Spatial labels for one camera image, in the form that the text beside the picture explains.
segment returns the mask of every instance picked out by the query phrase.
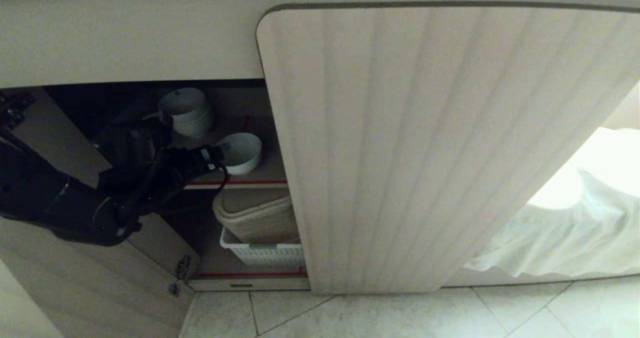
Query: white fabric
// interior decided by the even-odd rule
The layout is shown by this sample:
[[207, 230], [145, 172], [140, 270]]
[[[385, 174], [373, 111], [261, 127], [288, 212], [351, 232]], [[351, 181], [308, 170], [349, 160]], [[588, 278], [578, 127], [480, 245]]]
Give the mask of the white fabric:
[[640, 267], [640, 130], [599, 128], [464, 267], [513, 277]]

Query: white cabinet door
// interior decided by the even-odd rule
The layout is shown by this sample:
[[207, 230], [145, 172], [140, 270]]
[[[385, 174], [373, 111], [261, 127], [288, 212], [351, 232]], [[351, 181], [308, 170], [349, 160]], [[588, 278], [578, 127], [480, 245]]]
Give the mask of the white cabinet door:
[[612, 8], [288, 6], [256, 34], [318, 293], [437, 290], [640, 77]]
[[[106, 160], [42, 89], [13, 134], [58, 170], [90, 186]], [[65, 337], [178, 336], [194, 292], [169, 294], [176, 263], [199, 256], [163, 220], [114, 247], [66, 242], [48, 230], [0, 218], [0, 260]]]

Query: white floor tile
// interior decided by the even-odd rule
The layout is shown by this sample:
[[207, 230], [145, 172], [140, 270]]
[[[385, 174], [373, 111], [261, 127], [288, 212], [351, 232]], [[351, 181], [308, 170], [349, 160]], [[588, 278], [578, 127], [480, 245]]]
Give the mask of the white floor tile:
[[430, 294], [338, 295], [261, 337], [503, 338], [470, 288]]
[[473, 290], [493, 312], [504, 329], [507, 332], [512, 332], [570, 284], [570, 281], [566, 281], [548, 284], [474, 287]]
[[573, 338], [571, 333], [544, 308], [521, 327], [515, 329], [508, 338]]
[[638, 338], [640, 276], [576, 281], [548, 308], [576, 338]]
[[256, 325], [247, 292], [197, 293], [180, 338], [252, 338]]
[[258, 333], [265, 333], [331, 297], [333, 295], [316, 295], [306, 291], [251, 292], [253, 316]]

